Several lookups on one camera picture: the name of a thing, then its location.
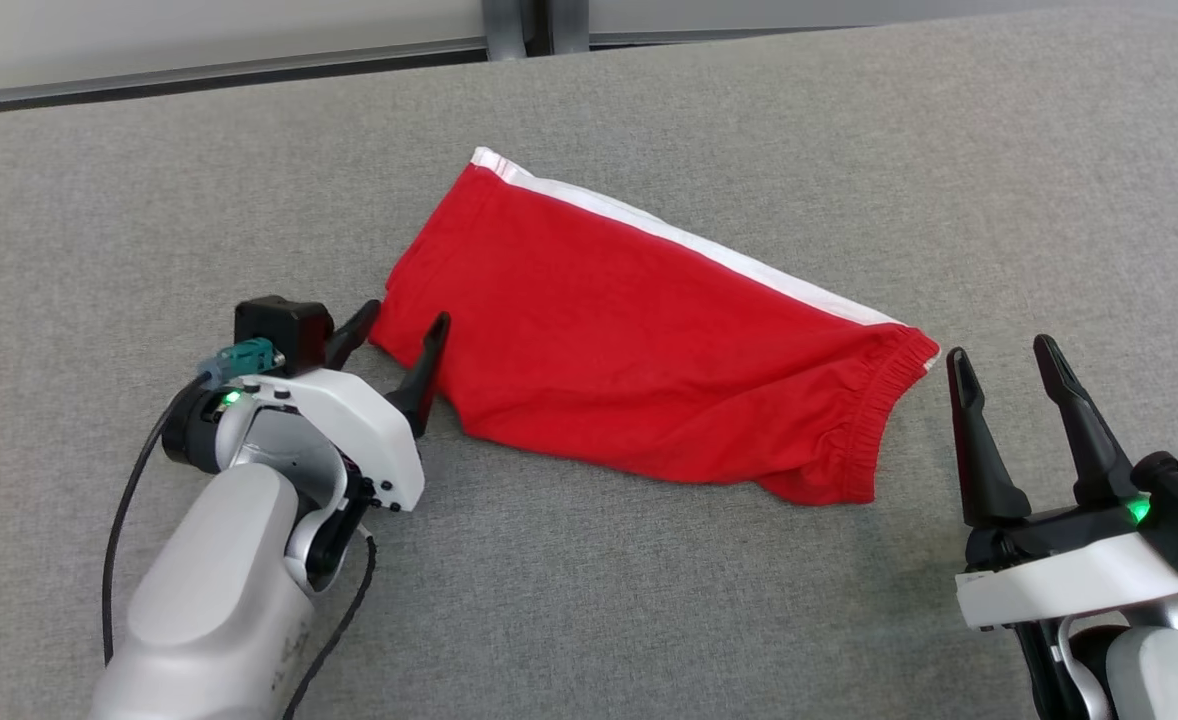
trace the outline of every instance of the red shorts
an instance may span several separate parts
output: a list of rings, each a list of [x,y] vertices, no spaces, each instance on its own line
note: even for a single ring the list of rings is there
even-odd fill
[[[389,276],[402,364],[452,316],[465,432],[680,483],[869,502],[891,407],[940,354],[912,326],[623,202],[474,154]]]

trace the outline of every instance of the gray upholstered cushion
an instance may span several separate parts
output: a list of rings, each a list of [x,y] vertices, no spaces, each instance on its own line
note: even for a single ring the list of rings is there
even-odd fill
[[[1178,455],[1178,20],[1066,12],[313,79],[0,114],[0,716],[80,716],[110,516],[155,414],[265,292],[337,315],[489,145],[967,346],[1034,506],[1072,465],[1051,332],[1133,456]],[[375,350],[352,369],[398,370]],[[945,374],[873,506],[786,506],[462,436],[373,515],[302,716],[1032,716],[964,628]],[[155,457],[127,596],[204,477]],[[356,586],[348,568],[319,635]]]

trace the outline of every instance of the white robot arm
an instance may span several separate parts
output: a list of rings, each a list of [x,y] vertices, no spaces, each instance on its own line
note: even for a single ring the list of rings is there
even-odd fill
[[[315,597],[336,577],[352,534],[365,534],[362,515],[369,507],[411,510],[424,489],[415,438],[449,318],[434,323],[402,387],[382,396],[339,370],[378,311],[371,300],[333,331],[320,305],[270,296],[238,306],[238,341],[269,341],[277,366],[214,369],[227,384],[181,394],[160,425],[172,460],[216,476],[135,588],[121,649],[95,685],[92,720],[282,714]],[[373,569],[370,537],[368,546],[360,594]],[[110,648],[106,638],[106,656]]]
[[[1014,630],[1045,720],[1178,720],[1178,462],[1132,467],[1048,336],[1033,343],[1060,407],[1077,506],[1033,514],[982,418],[967,352],[949,352],[962,517],[958,603],[969,628]],[[1079,621],[1119,612],[1129,625]]]

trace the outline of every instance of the black cable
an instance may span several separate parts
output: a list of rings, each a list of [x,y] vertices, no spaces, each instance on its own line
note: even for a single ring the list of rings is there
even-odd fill
[[[163,425],[176,411],[191,392],[211,378],[211,374],[199,374],[176,397],[167,404],[167,410],[158,416],[154,429],[148,430],[148,438],[145,447],[140,448],[140,455],[135,456],[135,468],[131,469],[131,477],[127,477],[127,487],[123,488],[123,500],[118,501],[118,513],[113,517],[113,527],[110,528],[110,546],[105,547],[105,568],[100,576],[100,633],[104,638],[105,665],[110,665],[113,659],[113,562],[118,555],[118,537],[123,534],[123,521],[127,518],[127,509],[131,506],[131,497],[135,495],[135,487],[140,484],[140,475],[145,471],[145,462],[158,445],[158,438],[163,434]]]
[[[323,661],[327,660],[327,655],[332,650],[336,650],[336,646],[340,642],[340,635],[345,634],[348,625],[351,623],[353,615],[357,614],[357,609],[362,605],[362,599],[366,596],[366,589],[371,587],[371,575],[375,575],[375,539],[368,536],[366,573],[362,575],[362,584],[357,587],[353,601],[350,602],[350,607],[345,610],[345,616],[340,619],[340,625],[336,626],[336,632],[327,639],[327,643],[323,646],[323,650],[318,652],[318,658],[315,658],[313,665],[310,665],[309,671],[305,671],[305,679],[302,679],[300,685],[296,688],[296,694],[291,696],[291,702],[287,704],[287,711],[283,712],[282,720],[292,720],[296,716],[296,708],[300,707],[302,700],[305,700],[305,691],[309,689],[310,680],[313,680],[315,675],[318,675],[318,671],[323,669]]]

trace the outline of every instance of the white wall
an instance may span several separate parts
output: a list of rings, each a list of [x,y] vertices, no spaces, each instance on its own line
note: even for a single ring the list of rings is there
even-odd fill
[[[479,0],[0,0],[0,88],[481,37]]]
[[[589,0],[590,35],[848,27],[1070,5],[1178,15],[1178,0]]]

